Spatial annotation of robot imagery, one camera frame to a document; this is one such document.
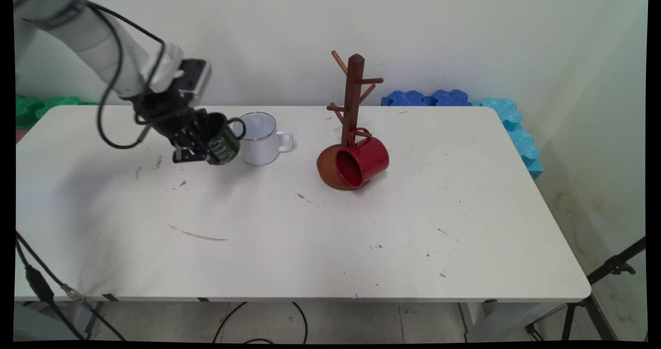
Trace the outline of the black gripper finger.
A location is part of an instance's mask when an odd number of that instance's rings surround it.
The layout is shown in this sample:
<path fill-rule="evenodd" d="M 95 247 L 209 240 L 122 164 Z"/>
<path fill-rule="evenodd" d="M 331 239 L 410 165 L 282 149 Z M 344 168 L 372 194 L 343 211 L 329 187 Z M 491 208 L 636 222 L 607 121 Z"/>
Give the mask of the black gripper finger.
<path fill-rule="evenodd" d="M 180 130 L 172 138 L 174 152 L 172 161 L 175 164 L 201 162 L 207 159 L 207 145 L 196 130 Z"/>
<path fill-rule="evenodd" d="M 210 140 L 212 139 L 212 126 L 210 125 L 209 114 L 205 109 L 196 109 L 195 112 L 196 126 L 201 142 L 203 142 L 204 149 L 208 149 Z"/>

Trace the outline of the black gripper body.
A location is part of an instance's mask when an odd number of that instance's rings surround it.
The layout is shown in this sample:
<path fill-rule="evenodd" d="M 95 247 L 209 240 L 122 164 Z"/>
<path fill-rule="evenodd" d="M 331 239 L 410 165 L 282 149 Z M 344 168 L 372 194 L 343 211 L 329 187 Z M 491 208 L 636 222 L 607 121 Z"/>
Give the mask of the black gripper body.
<path fill-rule="evenodd" d="M 168 91 L 147 93 L 134 98 L 138 123 L 146 124 L 163 135 L 170 144 L 176 132 L 196 130 L 196 112 L 192 104 L 196 96 L 189 92 Z"/>

